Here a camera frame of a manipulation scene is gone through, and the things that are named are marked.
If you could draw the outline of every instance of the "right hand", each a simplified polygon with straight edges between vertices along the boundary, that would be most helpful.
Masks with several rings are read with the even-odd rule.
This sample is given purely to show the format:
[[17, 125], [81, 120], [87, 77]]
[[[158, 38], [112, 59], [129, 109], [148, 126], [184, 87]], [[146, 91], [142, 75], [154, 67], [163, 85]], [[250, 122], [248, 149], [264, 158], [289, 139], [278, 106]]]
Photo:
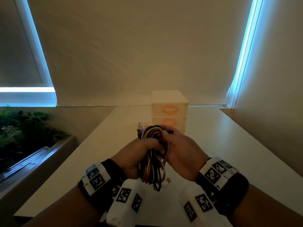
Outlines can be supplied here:
[[198, 144], [190, 137], [182, 134], [176, 128], [160, 125], [163, 129], [162, 135], [169, 142], [169, 153], [167, 162], [181, 177], [196, 181], [199, 170], [209, 159]]

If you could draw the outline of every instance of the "wristband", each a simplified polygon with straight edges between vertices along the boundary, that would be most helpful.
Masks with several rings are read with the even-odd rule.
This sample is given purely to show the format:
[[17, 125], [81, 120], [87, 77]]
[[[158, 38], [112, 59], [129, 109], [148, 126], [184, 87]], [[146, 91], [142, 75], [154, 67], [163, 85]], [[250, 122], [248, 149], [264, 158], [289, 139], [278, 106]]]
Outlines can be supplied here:
[[209, 159], [200, 170], [196, 183], [206, 192], [222, 215], [231, 216], [248, 190], [248, 180], [219, 157]]
[[120, 189], [127, 179], [123, 170], [111, 159], [97, 162], [82, 173], [78, 187], [89, 203], [100, 214], [108, 211]]

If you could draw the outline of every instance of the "forearm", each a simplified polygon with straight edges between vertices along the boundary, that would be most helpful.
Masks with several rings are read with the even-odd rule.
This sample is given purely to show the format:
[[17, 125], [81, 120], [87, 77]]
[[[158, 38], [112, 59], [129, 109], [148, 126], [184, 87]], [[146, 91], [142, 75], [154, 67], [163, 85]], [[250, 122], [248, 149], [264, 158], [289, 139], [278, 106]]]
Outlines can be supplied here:
[[101, 216], [75, 186], [25, 226], [96, 226]]
[[303, 217], [253, 185], [228, 218], [234, 227], [303, 226]]

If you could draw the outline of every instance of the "left hand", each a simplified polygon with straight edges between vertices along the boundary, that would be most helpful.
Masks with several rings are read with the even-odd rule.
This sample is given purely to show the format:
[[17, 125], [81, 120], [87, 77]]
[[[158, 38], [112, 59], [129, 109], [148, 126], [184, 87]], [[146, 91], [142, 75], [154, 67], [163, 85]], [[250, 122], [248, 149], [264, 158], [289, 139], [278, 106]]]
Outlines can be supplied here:
[[136, 138], [116, 153], [111, 160], [124, 171], [127, 178], [137, 179], [139, 178], [139, 163], [149, 149], [164, 151], [157, 139], [147, 138], [141, 140]]

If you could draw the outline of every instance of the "black wrist strap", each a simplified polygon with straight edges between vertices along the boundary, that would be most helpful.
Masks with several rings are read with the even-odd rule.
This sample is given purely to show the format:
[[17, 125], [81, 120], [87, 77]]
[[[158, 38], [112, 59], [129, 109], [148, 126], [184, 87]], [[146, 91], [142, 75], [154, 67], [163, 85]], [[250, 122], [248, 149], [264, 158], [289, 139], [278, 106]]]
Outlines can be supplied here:
[[107, 159], [101, 164], [104, 166], [111, 179], [91, 196], [87, 193], [82, 180], [78, 182], [78, 187], [89, 203], [95, 207], [100, 214], [103, 214], [111, 207], [114, 202], [112, 197], [117, 195], [119, 186], [123, 184], [127, 177], [123, 170], [111, 159]]
[[201, 173], [199, 173], [196, 183], [206, 192], [217, 211], [227, 217], [232, 216], [249, 187], [248, 180], [240, 173], [233, 175], [220, 191]]

